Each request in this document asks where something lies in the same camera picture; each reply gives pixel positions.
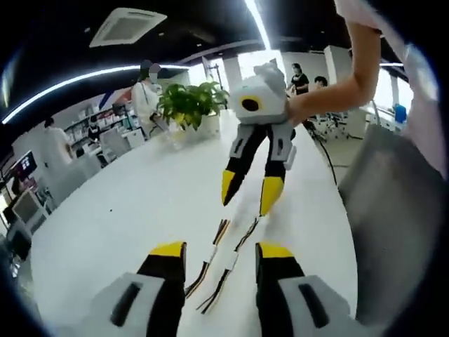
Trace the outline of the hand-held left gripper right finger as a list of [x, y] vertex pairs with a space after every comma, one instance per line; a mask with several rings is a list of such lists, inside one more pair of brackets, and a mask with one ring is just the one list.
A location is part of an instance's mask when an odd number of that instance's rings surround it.
[[303, 272], [285, 247], [258, 242], [256, 305], [263, 336], [353, 336], [348, 302]]

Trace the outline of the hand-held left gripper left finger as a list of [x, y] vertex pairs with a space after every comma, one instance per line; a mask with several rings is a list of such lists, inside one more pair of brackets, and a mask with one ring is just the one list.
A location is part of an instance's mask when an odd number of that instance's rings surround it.
[[152, 249], [135, 273], [127, 272], [95, 295], [92, 336], [176, 336], [185, 304], [187, 243]]

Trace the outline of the person's right hand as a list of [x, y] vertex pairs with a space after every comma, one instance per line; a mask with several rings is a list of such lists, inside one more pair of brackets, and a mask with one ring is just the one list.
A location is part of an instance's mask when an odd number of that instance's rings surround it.
[[298, 95], [287, 99], [286, 112], [289, 122], [293, 127], [298, 126], [310, 116], [310, 112], [306, 107], [306, 95]]

